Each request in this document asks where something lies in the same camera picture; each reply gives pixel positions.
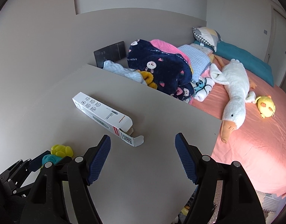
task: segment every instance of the white box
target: white box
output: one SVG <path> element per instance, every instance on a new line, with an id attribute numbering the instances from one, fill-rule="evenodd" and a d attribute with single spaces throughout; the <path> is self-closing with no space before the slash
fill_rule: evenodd
<path id="1" fill-rule="evenodd" d="M 137 147 L 144 142 L 144 136 L 135 138 L 130 136 L 134 129 L 132 128 L 132 120 L 127 115 L 104 105 L 82 92 L 74 96 L 72 100 L 75 106 L 83 113 L 131 146 Z"/>

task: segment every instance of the red label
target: red label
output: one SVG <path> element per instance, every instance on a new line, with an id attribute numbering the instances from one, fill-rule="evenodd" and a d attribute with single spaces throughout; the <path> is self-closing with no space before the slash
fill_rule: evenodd
<path id="1" fill-rule="evenodd" d="M 113 128 L 114 128 L 114 131 L 115 131 L 116 135 L 119 136 L 118 129 L 116 127 L 114 127 L 114 126 L 113 126 Z"/>

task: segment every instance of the barcode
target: barcode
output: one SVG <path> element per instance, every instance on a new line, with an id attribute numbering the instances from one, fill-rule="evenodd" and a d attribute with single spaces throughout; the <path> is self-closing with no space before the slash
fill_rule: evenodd
<path id="1" fill-rule="evenodd" d="M 132 145 L 132 140 L 131 140 L 131 138 L 129 138 L 128 136 L 126 136 L 126 135 L 124 135 L 124 134 L 122 134 L 122 136 L 123 136 L 123 140 L 124 140 L 124 141 L 126 141 L 126 142 L 128 142 L 129 144 Z"/>

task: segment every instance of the yellow plush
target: yellow plush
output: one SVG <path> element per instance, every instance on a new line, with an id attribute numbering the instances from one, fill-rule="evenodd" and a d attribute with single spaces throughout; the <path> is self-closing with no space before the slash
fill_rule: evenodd
<path id="1" fill-rule="evenodd" d="M 155 90 L 157 90 L 157 85 L 155 84 L 155 82 L 153 82 L 153 75 L 151 72 L 148 71 L 139 71 L 139 73 L 141 73 L 144 81 L 146 82 L 146 84 L 149 87 L 154 88 Z"/>
<path id="2" fill-rule="evenodd" d="M 276 106 L 271 96 L 259 96 L 256 98 L 255 103 L 256 102 L 262 118 L 275 115 Z"/>
<path id="3" fill-rule="evenodd" d="M 59 157 L 73 156 L 73 151 L 70 146 L 54 145 L 51 148 L 51 154 Z"/>

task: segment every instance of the metal screw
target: metal screw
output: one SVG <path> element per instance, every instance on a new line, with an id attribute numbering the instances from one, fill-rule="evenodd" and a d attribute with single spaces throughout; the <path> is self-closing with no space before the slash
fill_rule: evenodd
<path id="1" fill-rule="evenodd" d="M 209 156 L 207 156 L 207 155 L 204 155 L 204 156 L 202 156 L 202 160 L 203 161 L 210 161 L 210 157 Z"/>
<path id="2" fill-rule="evenodd" d="M 48 161 L 45 165 L 45 167 L 51 167 L 52 166 L 52 163 L 50 161 Z"/>
<path id="3" fill-rule="evenodd" d="M 234 161 L 233 165 L 236 166 L 236 167 L 240 167 L 240 162 L 239 161 Z"/>
<path id="4" fill-rule="evenodd" d="M 81 162 L 81 161 L 83 161 L 83 157 L 82 156 L 78 156 L 78 157 L 75 158 L 75 161 L 76 162 Z"/>

